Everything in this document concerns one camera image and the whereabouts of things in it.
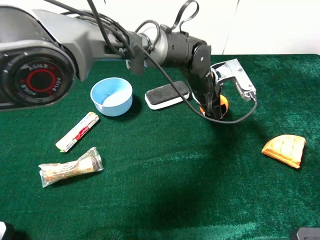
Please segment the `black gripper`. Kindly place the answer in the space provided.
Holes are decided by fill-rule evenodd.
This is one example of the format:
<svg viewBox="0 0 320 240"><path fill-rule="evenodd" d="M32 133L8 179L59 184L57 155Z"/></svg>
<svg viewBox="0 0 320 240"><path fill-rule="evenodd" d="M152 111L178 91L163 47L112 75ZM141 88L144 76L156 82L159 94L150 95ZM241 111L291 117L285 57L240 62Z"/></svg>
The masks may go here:
<svg viewBox="0 0 320 240"><path fill-rule="evenodd" d="M193 67L187 70L187 81L193 99L199 105L206 105L204 115L208 118L222 119L221 90L216 87L216 75L210 65Z"/></svg>

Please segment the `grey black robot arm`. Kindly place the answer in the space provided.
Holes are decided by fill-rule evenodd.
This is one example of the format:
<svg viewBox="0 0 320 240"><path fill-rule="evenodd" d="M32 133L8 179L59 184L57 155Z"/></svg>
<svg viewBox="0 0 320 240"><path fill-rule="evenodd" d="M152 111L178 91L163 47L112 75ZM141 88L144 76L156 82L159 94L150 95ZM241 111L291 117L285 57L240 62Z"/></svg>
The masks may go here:
<svg viewBox="0 0 320 240"><path fill-rule="evenodd" d="M204 40L154 24L155 37L129 31L96 9L66 7L64 13L13 5L0 7L0 108L48 106L63 98L75 79L84 81L95 61L124 60L145 67L177 68L205 117L221 120L222 100L211 47Z"/></svg>

